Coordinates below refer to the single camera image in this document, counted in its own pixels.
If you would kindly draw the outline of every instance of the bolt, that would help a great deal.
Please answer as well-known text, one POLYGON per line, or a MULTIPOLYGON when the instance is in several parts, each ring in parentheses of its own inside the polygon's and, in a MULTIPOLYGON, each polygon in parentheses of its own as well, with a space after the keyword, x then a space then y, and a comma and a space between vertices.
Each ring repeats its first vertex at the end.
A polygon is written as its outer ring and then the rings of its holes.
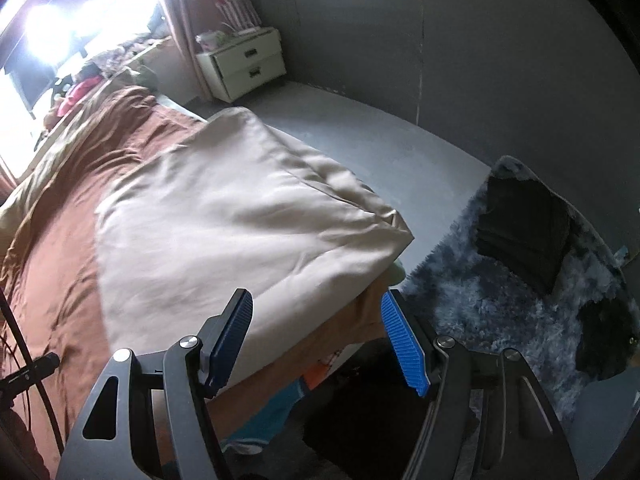
POLYGON ((113 359, 119 363, 123 363, 131 357, 131 350, 128 348, 121 348, 113 353, 113 359))
POLYGON ((518 352, 517 350, 514 350, 513 348, 507 348, 504 351, 504 356, 509 361, 518 361, 522 357, 522 355, 520 355, 520 352, 518 352))
POLYGON ((182 348, 193 348, 198 344, 198 338, 194 335, 186 335, 180 339, 180 346, 182 348))
POLYGON ((439 335, 436 338, 436 344, 440 348, 453 348, 453 345, 456 344, 456 340, 453 339, 450 335, 439 335))

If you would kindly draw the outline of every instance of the gray wall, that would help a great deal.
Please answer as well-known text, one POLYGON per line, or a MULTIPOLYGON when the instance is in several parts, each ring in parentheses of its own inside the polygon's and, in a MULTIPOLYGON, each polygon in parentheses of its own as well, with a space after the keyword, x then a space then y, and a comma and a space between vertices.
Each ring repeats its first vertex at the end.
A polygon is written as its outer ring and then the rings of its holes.
POLYGON ((640 76, 587 0, 253 1, 293 79, 517 156, 613 250, 639 247, 640 76))

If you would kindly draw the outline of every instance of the bedding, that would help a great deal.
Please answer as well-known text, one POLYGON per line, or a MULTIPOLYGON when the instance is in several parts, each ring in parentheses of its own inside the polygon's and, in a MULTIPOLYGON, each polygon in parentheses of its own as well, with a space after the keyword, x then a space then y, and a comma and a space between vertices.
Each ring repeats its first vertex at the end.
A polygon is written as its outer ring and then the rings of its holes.
POLYGON ((411 240, 353 173, 245 108, 221 111, 131 171, 96 215, 113 349, 168 348, 220 314, 236 288, 254 295, 230 384, 336 314, 411 240))
POLYGON ((20 177, 20 185, 0 206, 0 254, 7 253, 21 222, 75 145, 95 128, 96 121, 91 118, 107 97, 134 84, 140 84, 140 74, 125 68, 116 77, 93 88, 51 131, 20 177))

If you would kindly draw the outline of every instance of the fluffy rug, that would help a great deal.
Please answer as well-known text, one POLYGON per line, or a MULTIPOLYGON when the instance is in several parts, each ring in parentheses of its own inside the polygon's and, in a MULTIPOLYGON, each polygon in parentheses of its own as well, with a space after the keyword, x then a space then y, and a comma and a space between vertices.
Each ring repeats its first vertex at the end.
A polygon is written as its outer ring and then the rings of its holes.
MULTIPOLYGON (((499 178, 536 179, 521 162, 503 157, 492 170, 499 178)), ((485 210, 486 182, 470 200, 449 233, 412 272, 402 292, 411 309, 436 331, 467 348, 522 352, 545 389, 564 427, 575 401, 591 379, 575 369, 582 335, 577 319, 588 301, 618 298, 628 306, 638 332, 638 308, 603 240, 571 205, 568 253, 553 292, 540 297, 499 261, 474 246, 478 217, 485 210)))

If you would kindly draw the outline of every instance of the red cloth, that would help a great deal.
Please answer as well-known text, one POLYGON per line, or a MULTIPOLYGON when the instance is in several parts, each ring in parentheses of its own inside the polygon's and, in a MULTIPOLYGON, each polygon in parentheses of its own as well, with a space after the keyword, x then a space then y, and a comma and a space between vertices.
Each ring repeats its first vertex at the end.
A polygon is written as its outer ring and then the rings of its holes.
POLYGON ((66 93, 65 100, 60 103, 60 108, 58 108, 58 117, 64 117, 71 108, 76 106, 78 101, 87 95, 89 90, 96 86, 100 81, 102 81, 102 76, 96 75, 89 79, 85 79, 69 90, 69 92, 66 93))

